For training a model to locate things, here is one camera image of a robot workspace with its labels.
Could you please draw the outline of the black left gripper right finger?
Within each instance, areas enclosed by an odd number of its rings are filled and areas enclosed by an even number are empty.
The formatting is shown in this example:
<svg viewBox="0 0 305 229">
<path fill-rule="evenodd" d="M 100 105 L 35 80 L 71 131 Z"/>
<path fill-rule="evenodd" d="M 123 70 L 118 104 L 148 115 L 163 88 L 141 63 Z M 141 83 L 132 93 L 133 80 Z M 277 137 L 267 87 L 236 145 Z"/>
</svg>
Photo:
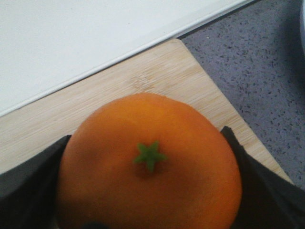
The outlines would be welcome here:
<svg viewBox="0 0 305 229">
<path fill-rule="evenodd" d="M 233 229 L 303 229 L 305 192 L 251 157 L 231 128 L 221 134 L 231 146 L 241 173 L 242 200 Z"/>
</svg>

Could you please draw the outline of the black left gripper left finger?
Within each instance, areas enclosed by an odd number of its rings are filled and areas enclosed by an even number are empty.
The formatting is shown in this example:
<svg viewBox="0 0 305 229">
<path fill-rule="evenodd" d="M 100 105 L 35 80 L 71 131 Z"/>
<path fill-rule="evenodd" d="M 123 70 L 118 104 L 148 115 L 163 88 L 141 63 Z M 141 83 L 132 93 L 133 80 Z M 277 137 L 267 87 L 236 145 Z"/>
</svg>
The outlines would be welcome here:
<svg viewBox="0 0 305 229">
<path fill-rule="evenodd" d="M 0 176 L 0 227 L 2 229 L 55 228 L 55 189 L 64 136 L 37 155 Z"/>
</svg>

